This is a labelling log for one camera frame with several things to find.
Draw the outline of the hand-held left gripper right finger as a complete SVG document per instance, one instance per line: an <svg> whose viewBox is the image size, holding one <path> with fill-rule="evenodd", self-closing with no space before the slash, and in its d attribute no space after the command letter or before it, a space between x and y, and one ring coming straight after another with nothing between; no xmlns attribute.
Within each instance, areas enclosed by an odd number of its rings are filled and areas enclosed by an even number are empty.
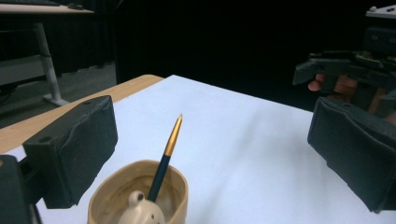
<svg viewBox="0 0 396 224"><path fill-rule="evenodd" d="M395 125L320 97L307 142L370 211L396 210Z"/></svg>

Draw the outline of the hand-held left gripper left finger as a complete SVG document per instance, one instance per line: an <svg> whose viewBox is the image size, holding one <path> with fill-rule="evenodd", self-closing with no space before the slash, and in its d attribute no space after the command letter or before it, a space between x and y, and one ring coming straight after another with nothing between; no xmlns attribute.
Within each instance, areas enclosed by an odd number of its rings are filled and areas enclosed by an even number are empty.
<svg viewBox="0 0 396 224"><path fill-rule="evenodd" d="M36 203L49 209L79 203L118 142L112 98L82 102L26 140L28 186Z"/></svg>

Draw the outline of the beige pen holder with bear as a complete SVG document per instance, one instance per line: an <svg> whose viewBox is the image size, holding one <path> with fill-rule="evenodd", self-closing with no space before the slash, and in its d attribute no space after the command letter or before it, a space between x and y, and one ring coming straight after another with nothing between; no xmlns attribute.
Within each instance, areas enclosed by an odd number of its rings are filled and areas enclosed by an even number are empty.
<svg viewBox="0 0 396 224"><path fill-rule="evenodd" d="M189 187L169 166L155 202L148 199L157 161L128 164L107 178L92 195L88 224L186 224Z"/></svg>

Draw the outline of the dark pen with gold tip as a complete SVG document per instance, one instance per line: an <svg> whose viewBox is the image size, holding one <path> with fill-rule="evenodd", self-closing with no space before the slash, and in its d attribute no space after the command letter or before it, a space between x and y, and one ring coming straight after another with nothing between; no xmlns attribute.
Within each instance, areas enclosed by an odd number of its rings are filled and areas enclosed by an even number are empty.
<svg viewBox="0 0 396 224"><path fill-rule="evenodd" d="M173 127L172 132L170 133L170 136L167 140L162 158L161 158L159 165L157 167L155 176L153 177L152 184L151 184L150 190L148 192L148 199L152 202L155 202L159 195L161 186L163 184L164 177L165 177L167 169L168 169L169 162L170 162L173 152L175 150L175 146L177 143L178 134L180 131L182 121L183 121L183 115L180 114L176 120L176 123Z"/></svg>

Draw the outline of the white table mat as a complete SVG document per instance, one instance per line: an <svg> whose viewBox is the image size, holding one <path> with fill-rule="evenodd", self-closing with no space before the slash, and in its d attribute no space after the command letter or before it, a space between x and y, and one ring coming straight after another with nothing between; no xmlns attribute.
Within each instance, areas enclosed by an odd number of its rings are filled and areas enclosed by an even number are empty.
<svg viewBox="0 0 396 224"><path fill-rule="evenodd" d="M396 224L307 144L306 111L178 76L145 75L108 94L119 141L97 181L159 161L182 114L170 163L188 182L186 224Z"/></svg>

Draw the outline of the black curtain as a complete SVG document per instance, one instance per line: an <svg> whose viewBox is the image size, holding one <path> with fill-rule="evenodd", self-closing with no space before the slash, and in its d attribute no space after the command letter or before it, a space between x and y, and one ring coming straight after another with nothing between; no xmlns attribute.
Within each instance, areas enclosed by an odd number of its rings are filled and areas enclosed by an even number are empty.
<svg viewBox="0 0 396 224"><path fill-rule="evenodd" d="M33 24L40 22L55 72L75 72L114 60L110 19L90 14L0 14L0 61L39 53Z"/></svg>

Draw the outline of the grey desk frame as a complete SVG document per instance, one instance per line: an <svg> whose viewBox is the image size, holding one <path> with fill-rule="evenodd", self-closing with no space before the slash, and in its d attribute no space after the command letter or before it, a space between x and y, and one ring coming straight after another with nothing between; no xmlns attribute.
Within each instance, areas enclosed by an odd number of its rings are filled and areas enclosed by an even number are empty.
<svg viewBox="0 0 396 224"><path fill-rule="evenodd" d="M0 87L46 76L49 84L49 94L44 95L43 99L57 106L67 105L68 102L62 98L60 93L45 29L40 16L73 17L92 14L93 11L84 8L71 8L64 5L26 5L15 2L6 3L6 0L0 0L0 17L3 17L4 20L22 20L27 17L32 24L32 30L35 33L35 39L40 51L39 54L34 56L0 61Z"/></svg>

